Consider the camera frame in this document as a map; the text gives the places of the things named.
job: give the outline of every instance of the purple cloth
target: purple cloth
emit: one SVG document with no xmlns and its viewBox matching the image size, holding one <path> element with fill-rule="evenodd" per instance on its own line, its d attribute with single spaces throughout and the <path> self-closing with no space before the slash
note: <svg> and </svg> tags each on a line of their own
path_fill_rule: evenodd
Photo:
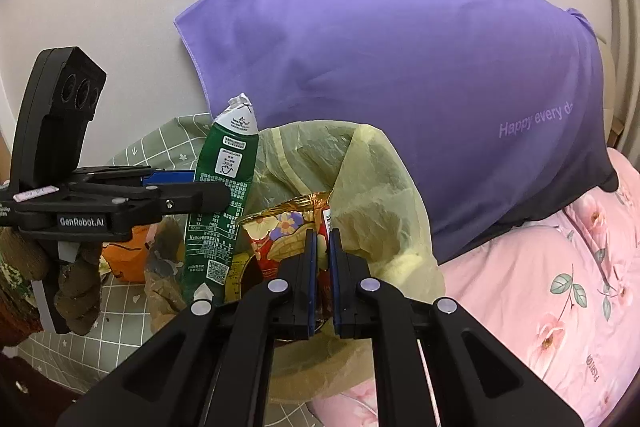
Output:
<svg viewBox="0 0 640 427">
<path fill-rule="evenodd" d="M 210 110 L 263 128 L 372 124 L 413 177 L 440 263 L 617 179 L 589 23 L 545 0 L 200 0 L 176 26 Z"/>
</svg>

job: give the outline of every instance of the pink blanket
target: pink blanket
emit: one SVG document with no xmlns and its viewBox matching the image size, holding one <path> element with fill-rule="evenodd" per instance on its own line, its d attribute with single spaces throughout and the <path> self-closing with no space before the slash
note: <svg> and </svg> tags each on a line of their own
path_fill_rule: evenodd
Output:
<svg viewBox="0 0 640 427">
<path fill-rule="evenodd" d="M 640 174 L 610 149 L 620 188 L 590 190 L 553 216 L 441 266 L 458 300 L 596 427 L 640 367 Z M 326 427 L 376 427 L 375 383 L 318 399 Z"/>
</svg>

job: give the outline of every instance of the green leaf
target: green leaf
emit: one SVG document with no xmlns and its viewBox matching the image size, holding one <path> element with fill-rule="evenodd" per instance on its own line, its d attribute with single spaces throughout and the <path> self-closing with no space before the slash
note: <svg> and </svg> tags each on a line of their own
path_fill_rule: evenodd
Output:
<svg viewBox="0 0 640 427">
<path fill-rule="evenodd" d="M 598 261 L 598 264 L 602 263 L 607 256 L 607 248 L 600 248 L 593 256 L 596 258 L 596 261 Z"/>
<path fill-rule="evenodd" d="M 571 288 L 571 283 L 573 281 L 574 280 L 568 273 L 561 273 L 560 275 L 557 275 L 551 283 L 550 292 L 555 295 L 560 295 Z"/>
<path fill-rule="evenodd" d="M 580 304 L 583 308 L 587 307 L 587 293 L 582 285 L 574 284 L 574 297 L 577 304 Z"/>
<path fill-rule="evenodd" d="M 607 296 L 605 296 L 604 301 L 602 301 L 602 313 L 604 313 L 604 318 L 609 322 L 609 317 L 611 316 L 611 303 Z"/>
</svg>

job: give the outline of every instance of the camera lens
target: camera lens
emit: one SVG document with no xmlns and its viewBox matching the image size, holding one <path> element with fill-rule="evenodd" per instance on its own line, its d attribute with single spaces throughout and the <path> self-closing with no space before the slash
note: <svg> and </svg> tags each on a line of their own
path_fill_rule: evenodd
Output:
<svg viewBox="0 0 640 427">
<path fill-rule="evenodd" d="M 76 87 L 76 76 L 70 74 L 66 78 L 65 85 L 62 86 L 62 93 L 60 93 L 60 98 L 62 98 L 63 102 L 69 101 L 71 95 L 74 93 L 74 87 Z"/>
<path fill-rule="evenodd" d="M 76 109 L 82 109 L 87 97 L 89 97 L 89 81 L 84 79 L 78 87 L 78 94 L 76 94 Z"/>
<path fill-rule="evenodd" d="M 89 107 L 91 109 L 95 109 L 95 106 L 98 103 L 98 96 L 100 95 L 100 91 L 98 90 L 98 88 L 96 87 L 94 90 L 92 90 L 91 92 L 91 98 L 89 98 Z"/>
</svg>

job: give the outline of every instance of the barcode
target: barcode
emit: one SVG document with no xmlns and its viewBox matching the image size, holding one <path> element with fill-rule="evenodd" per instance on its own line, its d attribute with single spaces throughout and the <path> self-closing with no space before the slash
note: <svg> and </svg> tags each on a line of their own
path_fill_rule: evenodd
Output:
<svg viewBox="0 0 640 427">
<path fill-rule="evenodd" d="M 207 261 L 207 279 L 211 279 L 218 284 L 224 284 L 226 281 L 226 274 L 229 272 L 229 267 L 225 264 L 219 263 L 209 259 Z"/>
</svg>

